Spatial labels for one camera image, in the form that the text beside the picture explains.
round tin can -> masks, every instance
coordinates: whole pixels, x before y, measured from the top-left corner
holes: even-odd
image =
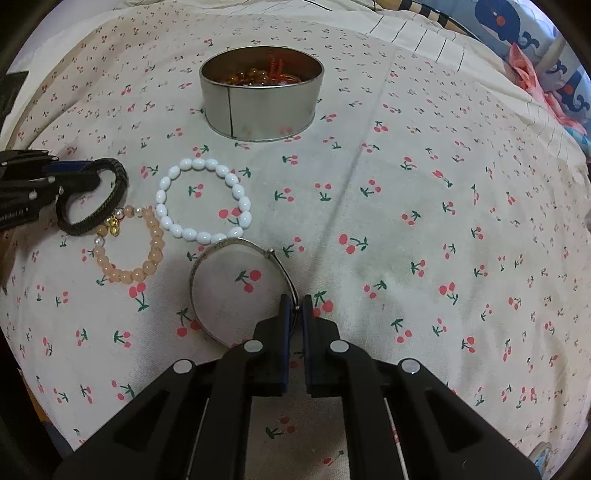
[[[281,60],[282,71],[301,82],[269,86],[224,83],[236,72],[268,70],[271,58]],[[323,75],[321,62],[292,48],[252,46],[222,52],[199,70],[207,123],[225,137],[246,142],[298,134],[314,119]]]

cartoon whale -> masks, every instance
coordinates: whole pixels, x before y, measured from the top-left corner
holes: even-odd
[[[571,112],[580,112],[583,108],[589,110],[590,106],[585,101],[583,95],[577,95],[576,99],[580,102],[579,105],[574,104],[575,96],[574,93],[581,83],[583,75],[576,71],[573,73],[572,77],[569,78],[569,81],[564,84],[564,86],[558,90],[556,93],[560,95],[560,101],[565,104]]]
[[[522,50],[530,45],[540,48],[540,42],[529,32],[521,34],[519,14],[508,0],[478,0],[474,15],[488,33],[509,46],[516,43]]]

white bead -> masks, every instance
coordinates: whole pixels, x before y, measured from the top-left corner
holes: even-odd
[[[239,183],[236,183],[232,187],[232,196],[236,200],[240,200],[242,197],[244,197],[244,187],[242,185],[240,185]]]
[[[216,175],[221,179],[230,173],[230,169],[225,165],[218,165],[216,167]]]
[[[156,192],[156,203],[164,203],[166,202],[166,192],[164,190],[159,190]]]
[[[166,205],[162,203],[156,205],[156,215],[158,215],[158,218],[166,217],[168,215],[168,209],[166,208]]]
[[[173,223],[170,226],[170,233],[172,233],[175,238],[181,238],[183,236],[183,227],[177,223]]]
[[[224,181],[226,182],[226,185],[233,187],[236,183],[238,183],[238,177],[236,177],[236,175],[233,173],[228,173],[225,176]]]
[[[238,208],[240,208],[241,212],[250,212],[251,211],[251,200],[248,197],[242,197],[238,200]]]
[[[194,228],[186,228],[183,230],[183,238],[187,242],[194,242],[197,238],[197,231]]]
[[[166,190],[168,190],[170,188],[170,177],[163,177],[160,179],[160,190],[164,190],[166,192]]]
[[[212,243],[216,244],[218,242],[221,242],[222,240],[225,240],[226,238],[228,238],[226,235],[224,235],[223,233],[216,233],[214,235],[212,235]]]
[[[209,232],[198,232],[197,242],[202,245],[209,245],[212,241],[212,235]]]
[[[217,167],[218,161],[215,158],[208,158],[205,161],[205,168],[209,171],[214,171]]]
[[[242,235],[244,235],[244,230],[242,230],[242,227],[238,225],[228,232],[228,236],[230,238],[241,237]]]
[[[252,215],[250,212],[242,212],[238,216],[238,225],[240,225],[242,228],[250,227],[251,223],[252,223]]]
[[[191,167],[193,166],[193,160],[191,158],[184,158],[178,163],[178,166],[183,171],[191,170]]]
[[[202,158],[195,158],[192,165],[195,170],[203,170],[205,168],[205,160]]]
[[[172,227],[173,223],[174,222],[173,222],[172,218],[170,218],[170,217],[162,217],[160,219],[160,226],[162,228],[164,228],[165,230],[169,230],[170,227]]]
[[[181,169],[178,167],[178,165],[170,167],[170,170],[168,171],[168,176],[170,177],[170,180],[176,179],[180,174]]]

silver bangle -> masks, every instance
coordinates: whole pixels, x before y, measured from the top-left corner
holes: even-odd
[[[297,317],[297,313],[300,310],[300,298],[299,298],[298,292],[295,288],[296,286],[294,285],[293,281],[291,280],[291,277],[290,277],[289,273],[287,272],[287,270],[285,269],[285,267],[283,266],[283,264],[279,261],[279,258],[277,257],[277,254],[275,253],[275,249],[270,248],[270,249],[266,250],[263,247],[259,247],[257,244],[251,242],[250,240],[246,240],[244,238],[239,238],[239,237],[229,237],[224,240],[221,240],[220,242],[218,242],[216,244],[211,245],[207,250],[205,250],[201,255],[199,255],[198,259],[193,264],[193,268],[191,269],[191,273],[189,275],[189,298],[191,301],[191,309],[193,311],[193,316],[195,317],[195,320],[197,321],[197,323],[201,326],[203,331],[206,332],[210,337],[212,337],[213,339],[215,339],[218,342],[225,345],[224,342],[222,342],[219,338],[217,338],[215,335],[213,335],[210,331],[208,331],[205,328],[203,322],[199,318],[199,315],[197,314],[197,309],[195,308],[195,299],[193,298],[193,284],[195,282],[195,275],[197,273],[197,269],[199,268],[199,265],[201,265],[201,263],[205,259],[207,259],[211,255],[213,255],[214,253],[218,252],[219,250],[221,250],[224,247],[229,247],[230,245],[242,245],[244,247],[252,248],[257,253],[261,254],[264,258],[266,258],[267,260],[270,260],[277,267],[277,269],[279,270],[281,275],[285,278],[285,280],[287,281],[289,291],[290,291],[291,304],[293,305],[293,314],[292,314],[291,325],[290,325],[290,335],[291,335],[293,333],[295,326],[296,326],[295,320]]]

black leather bracelet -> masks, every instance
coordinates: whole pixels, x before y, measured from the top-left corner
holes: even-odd
[[[114,158],[99,158],[89,163],[86,167],[83,167],[81,171],[83,170],[93,170],[96,172],[101,170],[112,171],[115,174],[115,187],[100,207],[84,220],[77,223],[70,223],[67,219],[66,205],[72,194],[65,190],[57,198],[57,226],[60,230],[73,236],[84,235],[98,227],[101,223],[104,223],[113,214],[113,210],[115,210],[119,202],[123,199],[123,195],[129,184],[127,172],[123,168],[123,165]]]

